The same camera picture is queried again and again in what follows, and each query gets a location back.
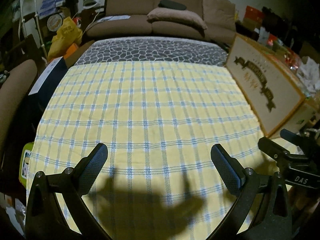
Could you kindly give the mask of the cardboard box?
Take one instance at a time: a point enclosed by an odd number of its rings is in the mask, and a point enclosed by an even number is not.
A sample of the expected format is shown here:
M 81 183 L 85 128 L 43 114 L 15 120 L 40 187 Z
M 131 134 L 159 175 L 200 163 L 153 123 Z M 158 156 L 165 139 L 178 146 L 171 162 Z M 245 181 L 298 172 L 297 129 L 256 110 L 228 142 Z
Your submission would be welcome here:
M 272 139 L 282 129 L 297 133 L 317 113 L 307 88 L 275 53 L 252 39 L 235 35 L 226 67 Z

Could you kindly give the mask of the yellow plaid tablecloth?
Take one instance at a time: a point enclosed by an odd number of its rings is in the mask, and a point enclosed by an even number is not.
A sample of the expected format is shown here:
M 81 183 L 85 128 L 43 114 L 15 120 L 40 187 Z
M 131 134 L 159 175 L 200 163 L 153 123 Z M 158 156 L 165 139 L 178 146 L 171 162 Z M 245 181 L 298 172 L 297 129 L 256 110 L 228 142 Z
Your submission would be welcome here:
M 177 62 L 72 67 L 38 125 L 35 173 L 75 166 L 100 142 L 108 159 L 83 197 L 113 239 L 205 239 L 235 198 L 210 159 L 221 144 L 273 174 L 257 117 L 226 68 Z

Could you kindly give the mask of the beige crumpled cloth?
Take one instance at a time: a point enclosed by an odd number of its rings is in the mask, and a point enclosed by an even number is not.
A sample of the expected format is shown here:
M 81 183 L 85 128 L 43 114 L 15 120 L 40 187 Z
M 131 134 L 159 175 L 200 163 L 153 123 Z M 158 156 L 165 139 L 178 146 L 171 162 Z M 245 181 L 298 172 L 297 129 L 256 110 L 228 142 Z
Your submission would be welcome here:
M 300 81 L 299 87 L 306 96 L 315 98 L 319 94 L 319 64 L 312 58 L 302 58 L 296 76 Z

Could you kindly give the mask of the dark blue box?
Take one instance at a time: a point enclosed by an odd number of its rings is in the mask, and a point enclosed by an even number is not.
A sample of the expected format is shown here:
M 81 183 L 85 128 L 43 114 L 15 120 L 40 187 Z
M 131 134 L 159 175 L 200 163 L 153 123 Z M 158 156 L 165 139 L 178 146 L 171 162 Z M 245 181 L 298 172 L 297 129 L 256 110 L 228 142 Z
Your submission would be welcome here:
M 67 71 L 68 68 L 63 57 L 53 59 L 30 90 L 29 96 L 31 99 L 45 109 Z

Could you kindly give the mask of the red boxes stack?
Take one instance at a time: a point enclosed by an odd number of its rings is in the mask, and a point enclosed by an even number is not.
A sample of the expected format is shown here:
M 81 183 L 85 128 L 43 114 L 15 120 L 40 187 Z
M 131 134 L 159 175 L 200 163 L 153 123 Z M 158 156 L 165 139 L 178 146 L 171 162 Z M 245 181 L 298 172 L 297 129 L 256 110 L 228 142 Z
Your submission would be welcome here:
M 262 11 L 255 9 L 254 7 L 247 6 L 242 25 L 250 30 L 255 28 L 259 29 L 262 25 L 264 14 Z

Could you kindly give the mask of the grey pebble pattern mat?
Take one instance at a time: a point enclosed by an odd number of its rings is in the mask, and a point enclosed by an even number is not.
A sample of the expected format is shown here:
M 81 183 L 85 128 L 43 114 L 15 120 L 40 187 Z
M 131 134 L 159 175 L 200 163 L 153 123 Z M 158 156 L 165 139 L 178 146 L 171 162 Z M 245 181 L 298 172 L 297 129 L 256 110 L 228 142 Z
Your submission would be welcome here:
M 228 53 L 219 45 L 204 41 L 173 37 L 124 37 L 94 42 L 75 65 L 168 61 L 223 66 Z

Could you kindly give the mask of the yellow plastic bag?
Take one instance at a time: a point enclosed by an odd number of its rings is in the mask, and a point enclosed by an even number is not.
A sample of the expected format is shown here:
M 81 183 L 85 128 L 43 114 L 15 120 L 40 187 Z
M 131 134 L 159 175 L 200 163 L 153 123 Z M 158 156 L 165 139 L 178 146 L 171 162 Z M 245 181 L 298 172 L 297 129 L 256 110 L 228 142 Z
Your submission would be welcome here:
M 72 44 L 79 46 L 82 41 L 82 36 L 83 32 L 77 27 L 75 22 L 70 17 L 65 18 L 63 24 L 57 30 L 56 35 L 52 38 L 48 61 L 65 55 Z

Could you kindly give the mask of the beige pillow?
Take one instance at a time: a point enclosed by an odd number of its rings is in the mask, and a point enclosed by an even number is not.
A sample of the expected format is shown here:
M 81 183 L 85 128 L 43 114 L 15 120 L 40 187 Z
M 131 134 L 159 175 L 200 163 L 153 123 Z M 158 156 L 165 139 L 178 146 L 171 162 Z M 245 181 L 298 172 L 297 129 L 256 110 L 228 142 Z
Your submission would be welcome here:
M 147 15 L 148 21 L 168 21 L 189 25 L 206 30 L 207 25 L 203 19 L 195 12 L 189 10 L 172 10 L 157 7 L 150 11 Z

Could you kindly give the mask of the brown sofa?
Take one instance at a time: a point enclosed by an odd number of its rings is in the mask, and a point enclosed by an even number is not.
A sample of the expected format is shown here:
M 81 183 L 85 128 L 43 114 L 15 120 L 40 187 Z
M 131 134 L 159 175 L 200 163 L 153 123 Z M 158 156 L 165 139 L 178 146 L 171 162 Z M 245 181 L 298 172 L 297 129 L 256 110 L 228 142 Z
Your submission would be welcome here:
M 235 4 L 229 0 L 106 0 L 87 36 L 168 36 L 232 44 Z

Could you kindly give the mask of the black remote on sofa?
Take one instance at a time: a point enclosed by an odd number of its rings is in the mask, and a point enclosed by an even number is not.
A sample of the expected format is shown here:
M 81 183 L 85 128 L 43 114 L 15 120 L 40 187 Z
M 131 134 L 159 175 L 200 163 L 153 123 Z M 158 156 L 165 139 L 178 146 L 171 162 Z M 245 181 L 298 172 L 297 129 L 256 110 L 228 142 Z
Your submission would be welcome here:
M 158 7 L 172 10 L 186 10 L 187 6 L 172 0 L 160 0 Z

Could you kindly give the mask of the white clothes rack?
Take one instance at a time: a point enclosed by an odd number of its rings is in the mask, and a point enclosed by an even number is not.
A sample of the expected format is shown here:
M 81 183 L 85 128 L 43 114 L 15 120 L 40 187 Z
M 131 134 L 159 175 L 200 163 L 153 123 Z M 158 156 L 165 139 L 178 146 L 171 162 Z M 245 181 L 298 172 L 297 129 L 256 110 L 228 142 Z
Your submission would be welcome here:
M 40 28 L 40 16 L 37 9 L 37 0 L 19 0 L 20 6 L 20 18 L 18 22 L 18 39 L 24 40 L 28 37 L 28 31 L 26 23 L 33 20 L 35 23 L 35 29 L 38 34 L 40 48 L 43 52 L 43 57 L 48 60 L 48 53 L 44 44 L 43 35 Z

